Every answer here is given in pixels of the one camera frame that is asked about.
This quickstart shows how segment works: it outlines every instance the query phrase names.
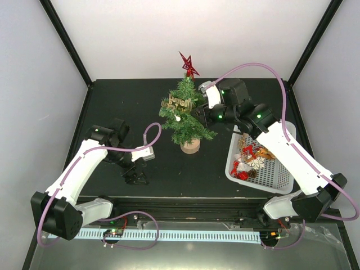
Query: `white plastic basket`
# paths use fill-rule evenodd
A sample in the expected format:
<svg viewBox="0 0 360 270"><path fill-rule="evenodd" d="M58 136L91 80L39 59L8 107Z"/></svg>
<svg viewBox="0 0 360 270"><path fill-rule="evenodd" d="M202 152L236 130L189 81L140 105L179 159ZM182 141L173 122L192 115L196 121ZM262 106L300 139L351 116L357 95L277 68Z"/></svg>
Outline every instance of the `white plastic basket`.
<svg viewBox="0 0 360 270"><path fill-rule="evenodd" d="M290 134L296 138L296 128L293 123L286 121L286 128ZM234 126L234 131L238 131L237 126ZM226 177L244 186L257 188L259 190L268 191L278 194L289 194L293 190L294 177L289 171L281 164L277 159L265 160L265 168L259 169L256 178L248 178L246 181L234 178L230 175L233 169L233 162L235 161L235 154L239 154L239 148L237 146L241 135L233 133L229 148L229 154L227 156L225 175ZM260 147L257 141L251 139L250 136L246 138L246 144L250 145L253 142L255 147Z"/></svg>

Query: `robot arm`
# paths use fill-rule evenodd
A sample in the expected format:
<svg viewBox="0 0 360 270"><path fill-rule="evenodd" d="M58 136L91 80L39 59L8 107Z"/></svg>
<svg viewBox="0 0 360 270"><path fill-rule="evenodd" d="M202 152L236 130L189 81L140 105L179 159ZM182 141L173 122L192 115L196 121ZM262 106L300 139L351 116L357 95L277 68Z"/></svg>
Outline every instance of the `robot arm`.
<svg viewBox="0 0 360 270"><path fill-rule="evenodd" d="M339 191L321 176L331 179L341 188L344 188L347 179L342 174L333 175L316 162L287 132L290 138L288 141L281 123L272 111L265 104L253 104L243 81L224 80L219 84L220 91L216 85L207 88L210 83L206 82L199 87L209 103L196 108L192 112L193 116L205 127L216 122L236 124L241 133L249 134L269 149L300 186L298 192L271 198L264 205L263 211L271 219L300 216L314 222L339 195Z"/></svg>
<svg viewBox="0 0 360 270"><path fill-rule="evenodd" d="M155 158L152 147L135 152L98 149L88 152L86 156L84 155L86 151L99 146L123 148L122 142L129 131L129 127L122 120L116 120L115 126L115 129L93 126L89 130L87 138L82 142L79 151L58 180L47 188L45 193L36 192L33 195L31 208L37 226L45 205L54 194L56 196L43 223L43 230L64 239L73 239L81 227L99 219L107 218L112 214L114 210L110 198L97 198L77 205L82 188L101 161L120 165L125 171L123 176L127 183L137 183L138 178L144 176L142 172L138 172L136 162Z"/></svg>

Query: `black table surface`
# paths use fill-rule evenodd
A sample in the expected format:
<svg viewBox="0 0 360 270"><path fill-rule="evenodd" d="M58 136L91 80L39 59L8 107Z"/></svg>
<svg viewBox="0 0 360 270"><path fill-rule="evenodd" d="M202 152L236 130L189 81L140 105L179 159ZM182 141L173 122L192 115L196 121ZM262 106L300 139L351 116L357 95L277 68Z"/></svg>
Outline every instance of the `black table surface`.
<svg viewBox="0 0 360 270"><path fill-rule="evenodd" d="M195 84L208 79L196 79ZM282 96L275 79L243 79L256 103L267 104L280 117ZM143 144L145 128L164 123L159 116L161 99L175 89L179 79L102 79L93 85L85 111L79 148L86 131L92 125L106 127L114 118L125 120L130 126L126 143L132 147ZM286 120L295 124L292 108L288 106ZM258 199L272 193L232 182L225 176L226 160L233 125L217 124L211 128L218 135L212 141L202 140L200 151L187 155L171 141L171 130L163 130L153 146L156 158L147 162L145 174L148 185L128 185L120 175L120 167L102 162L84 186L81 196L119 197L191 197L191 198L247 198ZM148 132L148 142L157 134L157 127Z"/></svg>

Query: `purple cable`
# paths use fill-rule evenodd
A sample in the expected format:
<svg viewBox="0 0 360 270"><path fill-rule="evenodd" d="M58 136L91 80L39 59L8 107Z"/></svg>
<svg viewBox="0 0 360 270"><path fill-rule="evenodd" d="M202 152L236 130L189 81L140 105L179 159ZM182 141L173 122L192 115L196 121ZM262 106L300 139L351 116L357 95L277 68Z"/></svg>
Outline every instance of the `purple cable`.
<svg viewBox="0 0 360 270"><path fill-rule="evenodd" d="M88 154L89 152L93 151L93 150L97 150L97 149L107 149L107 150L113 150L113 151L119 151L119 152L136 152L136 151L141 151L141 150L144 150L146 148L149 148L150 146L152 146L160 137L161 135L161 125L159 123L152 123L150 124L146 129L145 129L145 133L144 133L144 140L146 140L146 133L147 131L149 131L149 128L153 127L157 125L159 127L159 131L155 137L155 139L153 139L148 145L146 146L143 146L143 147L140 147L140 148L136 148L136 149L126 149L126 148L116 148L116 147L107 147L107 146L99 146L99 147L94 147L94 148L91 148L87 151L85 151L83 154L85 157L86 154ZM67 170L67 172L65 173L62 181L60 182L60 186L62 186L67 177L69 176L70 172L74 169L74 167L77 165L77 163L79 163L79 161L83 158L83 157L78 157L74 163L70 166L69 170ZM44 211L41 215L41 218L40 218L40 221L39 221L39 226L38 226L38 231L37 231L37 240L38 240L38 244L39 246L43 247L43 248L47 248L49 246L52 246L55 242L57 242L59 240L59 237L57 239L55 239L54 241L52 241L50 244L44 244L42 241L41 241L41 230L43 228L43 225L44 225L44 221L45 221L45 217L46 217L46 214L47 212L49 211L49 208L50 208L50 205L52 204L52 202L54 201L55 199L55 196L57 195L57 193L60 191L60 189L58 188L54 194L51 196L51 198L49 199L49 202L46 204L45 208L44 208Z"/></svg>
<svg viewBox="0 0 360 270"><path fill-rule="evenodd" d="M98 221L101 221L101 222L115 221L115 220L117 220L119 218L122 218L122 217L127 216L127 215L131 215L131 214L143 214L143 215L148 216L152 221L154 221L155 226L156 226L156 237L155 237L154 241L149 246L145 246L145 247L132 247L132 246L124 246L124 245L112 245L112 246L117 247L117 248L131 249L131 250L147 250L147 249L150 249L153 246L155 246L158 239L159 239L159 236L160 236L159 225L156 222L155 218L152 215L150 215L150 214L148 214L146 212L143 212L143 211L131 211L131 212L127 212L127 213L122 214L122 215L120 215L118 217L115 217L115 218L99 219ZM104 236L104 238L102 239L102 242L104 244L106 243L105 238L106 238L106 236Z"/></svg>
<svg viewBox="0 0 360 270"><path fill-rule="evenodd" d="M265 64L261 64L261 63L247 63L247 64L243 64L237 67L234 67L232 70L230 70L229 72L225 73L224 75L222 75L219 79L213 81L212 83L210 83L207 87L205 87L205 90L210 88L211 86L216 85L218 82L220 82L222 79L224 79L226 76L230 75L231 73L233 73L234 71L238 70L238 69L242 69L245 68L247 66L260 66L262 68L265 68L267 70L269 70L272 74L274 74L274 76L276 77L277 81L280 84L280 88L281 88L281 92L282 92L282 111L281 111L281 126L282 126L282 131L283 131L283 135L285 136L286 140L288 142L290 142L290 137L287 133L286 130L286 125L285 125L285 112L286 112L286 91L285 91L285 86L284 83L282 82L279 74L273 70L271 67L269 67L268 65ZM293 143L290 144L294 150L303 158L303 160L309 164L309 166L317 173L320 174L320 171L315 167L314 164L311 163L311 161L309 159L306 158L306 156L303 155L303 153L300 152L300 150L297 148L296 145L294 145ZM324 180L326 180L330 185L332 185L333 187L335 187L341 194L343 194L348 200L349 202L353 205L354 209L355 209L355 215L351 218L342 218L342 217L337 217L334 215L328 215L328 214L322 214L323 217L326 218L331 218L331 219L336 219L337 221L354 221L355 219L357 219L360 216L360 209L357 205L357 203L353 200L353 198L351 198L351 196L349 194L347 194L346 191L344 191L341 187L339 187L338 185L334 184L334 182L330 179L328 179L325 175L320 175L320 177L322 177Z"/></svg>
<svg viewBox="0 0 360 270"><path fill-rule="evenodd" d="M292 248L293 246L296 246L298 243L301 242L301 240L303 239L305 234L305 220L303 220L303 230L301 231L301 235L299 236L299 239L297 239L296 242L292 243L289 246L282 246L282 247L274 247L274 246L265 246L265 244L263 243L263 241L261 241L261 245L265 248L265 249L273 249L273 250L283 250L283 249L289 249Z"/></svg>

